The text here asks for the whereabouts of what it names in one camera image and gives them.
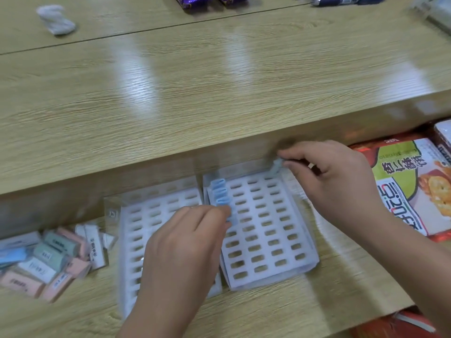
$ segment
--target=pink eraser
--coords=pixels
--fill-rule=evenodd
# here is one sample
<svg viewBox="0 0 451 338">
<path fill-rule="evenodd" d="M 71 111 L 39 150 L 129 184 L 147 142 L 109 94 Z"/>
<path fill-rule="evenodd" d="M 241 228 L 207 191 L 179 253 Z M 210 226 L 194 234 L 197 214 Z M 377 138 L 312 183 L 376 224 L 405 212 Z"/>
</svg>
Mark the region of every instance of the pink eraser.
<svg viewBox="0 0 451 338">
<path fill-rule="evenodd" d="M 74 278 L 69 273 L 59 273 L 58 276 L 47 285 L 41 298 L 48 302 L 55 302 L 66 290 Z"/>
<path fill-rule="evenodd" d="M 75 278 L 84 278 L 91 269 L 91 262 L 83 261 L 74 257 L 66 268 L 66 272 L 72 274 Z"/>
<path fill-rule="evenodd" d="M 34 298 L 38 298 L 45 287 L 43 282 L 33 280 L 32 278 L 28 278 L 11 270 L 6 272 L 1 279 L 0 284 L 3 287 L 7 287 L 14 291 L 23 292 Z"/>
<path fill-rule="evenodd" d="M 59 227 L 56 230 L 56 233 L 66 237 L 72 241 L 76 241 L 76 242 L 80 243 L 80 252 L 78 253 L 80 256 L 80 259 L 82 259 L 83 261 L 89 260 L 90 247 L 87 244 L 87 241 L 84 237 L 81 237 L 80 235 L 77 235 L 76 233 L 73 233 L 72 231 L 69 231 L 67 229 L 64 229 L 63 227 Z"/>
</svg>

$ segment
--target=green eraser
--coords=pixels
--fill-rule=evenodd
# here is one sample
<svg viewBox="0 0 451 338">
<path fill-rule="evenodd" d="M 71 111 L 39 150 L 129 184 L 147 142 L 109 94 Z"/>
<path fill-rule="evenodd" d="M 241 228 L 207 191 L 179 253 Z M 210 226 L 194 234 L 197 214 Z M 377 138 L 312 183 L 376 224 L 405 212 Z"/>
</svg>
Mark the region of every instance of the green eraser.
<svg viewBox="0 0 451 338">
<path fill-rule="evenodd" d="M 62 251 L 72 257 L 77 256 L 80 251 L 80 243 L 72 241 L 64 236 L 60 236 L 52 231 L 46 233 L 44 236 L 44 241 L 55 249 L 58 249 L 59 251 Z"/>
<path fill-rule="evenodd" d="M 33 250 L 33 256 L 44 262 L 50 268 L 60 272 L 70 261 L 70 257 L 56 250 L 44 242 L 39 243 Z"/>
</svg>

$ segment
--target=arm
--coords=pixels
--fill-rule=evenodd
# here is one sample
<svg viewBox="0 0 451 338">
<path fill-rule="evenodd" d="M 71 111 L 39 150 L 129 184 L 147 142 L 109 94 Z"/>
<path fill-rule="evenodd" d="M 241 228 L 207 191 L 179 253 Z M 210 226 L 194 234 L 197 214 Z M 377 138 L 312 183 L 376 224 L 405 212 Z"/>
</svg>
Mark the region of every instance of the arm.
<svg viewBox="0 0 451 338">
<path fill-rule="evenodd" d="M 117 338 L 179 338 L 219 270 L 228 206 L 183 207 L 149 239 L 138 299 Z"/>
<path fill-rule="evenodd" d="M 372 255 L 438 332 L 451 337 L 451 252 L 386 210 L 365 157 L 338 142 L 299 142 L 279 156 L 289 160 L 285 166 L 318 212 Z"/>
</svg>

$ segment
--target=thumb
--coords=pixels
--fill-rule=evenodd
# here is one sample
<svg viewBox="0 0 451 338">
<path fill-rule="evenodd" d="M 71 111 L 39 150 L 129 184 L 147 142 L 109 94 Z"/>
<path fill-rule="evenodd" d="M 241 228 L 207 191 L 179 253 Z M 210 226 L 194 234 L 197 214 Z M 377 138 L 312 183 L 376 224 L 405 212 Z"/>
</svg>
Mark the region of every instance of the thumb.
<svg viewBox="0 0 451 338">
<path fill-rule="evenodd" d="M 320 181 L 308 166 L 292 160 L 286 160 L 283 166 L 291 171 L 307 196 L 313 194 L 319 188 Z"/>
</svg>

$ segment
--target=left hand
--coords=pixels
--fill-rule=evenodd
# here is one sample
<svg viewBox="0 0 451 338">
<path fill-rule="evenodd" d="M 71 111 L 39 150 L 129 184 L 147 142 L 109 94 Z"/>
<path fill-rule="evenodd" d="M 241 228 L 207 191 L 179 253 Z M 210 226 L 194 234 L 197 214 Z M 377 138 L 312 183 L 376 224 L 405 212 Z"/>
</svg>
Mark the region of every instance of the left hand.
<svg viewBox="0 0 451 338">
<path fill-rule="evenodd" d="M 183 207 L 152 235 L 138 299 L 118 337 L 183 335 L 219 270 L 229 215 L 228 206 Z"/>
</svg>

